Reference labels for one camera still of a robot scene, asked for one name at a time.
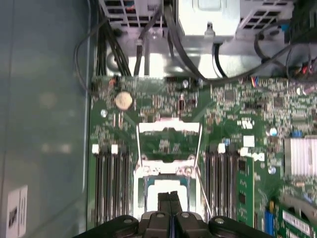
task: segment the integrated circuit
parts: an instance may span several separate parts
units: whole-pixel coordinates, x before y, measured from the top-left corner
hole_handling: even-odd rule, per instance
[[[276,97],[273,99],[274,108],[283,108],[284,107],[284,98]]]
[[[246,162],[244,160],[238,160],[238,170],[241,172],[245,172]]]
[[[224,91],[224,99],[225,101],[233,102],[235,100],[234,91],[233,90]]]
[[[239,193],[239,202],[241,202],[242,204],[246,204],[246,196],[243,193]]]

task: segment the expansion slot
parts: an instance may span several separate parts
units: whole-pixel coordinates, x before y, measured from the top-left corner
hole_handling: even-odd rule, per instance
[[[212,216],[236,217],[237,158],[230,151],[219,154],[212,145],[206,151],[206,193]]]

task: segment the ram slot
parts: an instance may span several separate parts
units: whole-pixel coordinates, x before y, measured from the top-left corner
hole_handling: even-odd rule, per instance
[[[112,200],[112,156],[111,153],[105,153],[105,163],[104,163],[104,221],[111,220],[111,200]]]
[[[216,216],[217,215],[217,194],[218,194],[218,183],[217,183],[217,174],[218,174],[218,163],[217,163],[217,159],[215,157],[214,154],[211,154],[210,156],[211,158],[211,173],[212,173],[212,177],[211,177],[211,182],[212,182],[212,192],[211,192],[211,197],[212,197],[212,216]]]
[[[234,169],[233,169],[233,195],[232,195],[232,207],[233,207],[233,215],[232,215],[232,219],[236,220],[237,219],[237,172],[238,172],[238,156],[234,156],[233,157],[233,165],[234,165]]]
[[[220,169],[221,169],[221,187],[220,187],[220,215],[226,216],[226,207],[227,207],[227,160],[224,154],[220,154]]]
[[[215,216],[219,215],[219,159],[216,154],[212,155],[214,161],[213,168],[213,183],[214,183],[214,214]]]
[[[212,180],[212,158],[209,153],[209,151],[206,151],[206,195],[208,199],[209,206],[211,207],[211,216],[214,216],[214,201],[212,197],[214,185],[213,185],[213,180]],[[206,221],[209,221],[211,219],[210,215],[208,212],[206,212]]]
[[[120,209],[120,165],[121,158],[118,155],[113,155],[113,218],[119,216]]]
[[[129,214],[129,153],[124,151],[122,153],[122,166],[123,166],[123,176],[122,176],[122,213],[121,215]]]
[[[102,218],[102,197],[103,197],[103,158],[96,157],[96,189],[95,189],[95,225],[101,224]]]
[[[237,173],[237,155],[235,153],[229,154],[229,164],[227,167],[228,174],[228,204],[229,204],[229,213],[228,217],[235,219],[236,217],[236,173]]]
[[[232,154],[228,154],[228,165],[227,165],[227,172],[228,172],[228,197],[227,197],[227,203],[228,203],[228,217],[233,217],[233,194],[234,194],[234,184],[235,179],[233,175],[234,171],[234,158],[232,157]]]

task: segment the motherboard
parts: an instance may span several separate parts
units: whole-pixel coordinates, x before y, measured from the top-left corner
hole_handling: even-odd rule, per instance
[[[88,228],[158,209],[227,216],[275,237],[317,232],[317,93],[283,78],[94,77]]]

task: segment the green circuit board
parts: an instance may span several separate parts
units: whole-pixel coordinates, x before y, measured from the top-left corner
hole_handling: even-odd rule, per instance
[[[151,168],[150,176],[136,177],[140,160],[172,168],[197,157],[211,215],[262,231],[264,213],[274,213],[270,202],[281,193],[309,194],[317,202],[314,176],[294,176],[284,167],[285,140],[317,134],[314,91],[303,93],[282,78],[260,78],[256,87],[248,79],[211,87],[188,77],[95,77],[92,89],[89,229],[146,211],[155,179],[180,180],[189,190],[187,209],[209,219],[190,171],[176,176],[160,168],[155,177]]]

